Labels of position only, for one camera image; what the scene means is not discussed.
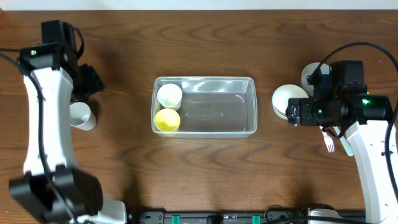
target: stack of plates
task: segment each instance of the stack of plates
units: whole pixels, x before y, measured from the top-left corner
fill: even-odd
[[[282,85],[276,89],[272,96],[272,107],[278,117],[287,119],[286,109],[290,98],[308,98],[308,95],[297,85]]]

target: white bowl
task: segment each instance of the white bowl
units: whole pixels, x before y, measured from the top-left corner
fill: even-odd
[[[308,98],[308,95],[297,85],[282,85],[276,89],[272,96],[272,107],[278,117],[287,119],[286,108],[290,98]]]
[[[309,95],[313,96],[313,85],[309,85],[307,82],[307,76],[311,75],[313,71],[318,67],[320,62],[314,62],[309,65],[307,65],[304,69],[303,72],[301,73],[301,87],[304,89],[304,91]],[[321,66],[321,72],[322,74],[327,74],[329,73],[329,65],[323,64]]]

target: yellow paper cup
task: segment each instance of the yellow paper cup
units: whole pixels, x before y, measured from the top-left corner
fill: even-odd
[[[155,126],[159,131],[178,131],[180,115],[172,109],[162,109],[155,115]]]

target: cup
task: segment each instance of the cup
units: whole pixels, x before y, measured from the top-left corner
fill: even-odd
[[[90,107],[82,102],[74,103],[69,106],[70,126],[89,131],[97,124]]]
[[[287,119],[286,109],[290,98],[308,98],[308,95],[297,85],[282,85],[276,89],[272,96],[272,107],[278,117]]]
[[[308,84],[307,76],[311,75],[313,71],[318,67],[318,65],[319,62],[311,63],[307,65],[301,72],[301,87],[309,96],[313,96],[313,85]],[[329,65],[322,64],[321,72],[322,74],[329,74]]]
[[[162,109],[155,115],[155,126],[159,131],[178,131],[180,115],[170,108]]]
[[[164,108],[176,111],[181,107],[182,90],[175,84],[166,84],[157,92],[157,100]]]

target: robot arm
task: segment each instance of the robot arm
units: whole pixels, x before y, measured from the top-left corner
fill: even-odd
[[[9,183],[10,193],[37,221],[71,220],[65,206],[47,187],[45,169],[39,154],[39,98],[43,96],[43,146],[52,181],[78,222],[120,223],[127,221],[123,202],[103,196],[96,177],[78,169],[70,134],[71,100],[86,100],[104,87],[94,69],[78,67],[83,53],[76,51],[74,31],[60,21],[42,23],[43,44],[21,50],[20,64],[29,71],[24,76],[29,97],[29,148],[24,177]]]
[[[317,80],[314,98],[289,99],[286,112],[289,124],[295,126],[300,121],[302,125],[323,126],[324,131],[327,127],[340,126],[342,133],[346,132],[358,166],[366,221],[398,223],[398,204],[385,158],[398,159],[395,127],[390,133],[390,154],[384,154],[384,141],[393,115],[388,98],[366,93],[363,64],[359,61],[332,63],[329,73],[318,74],[314,80]]]
[[[361,179],[365,199],[366,221],[369,223],[398,223],[398,204],[387,171],[384,153],[387,121],[354,123],[346,132]],[[390,138],[391,159],[396,161],[396,130]]]

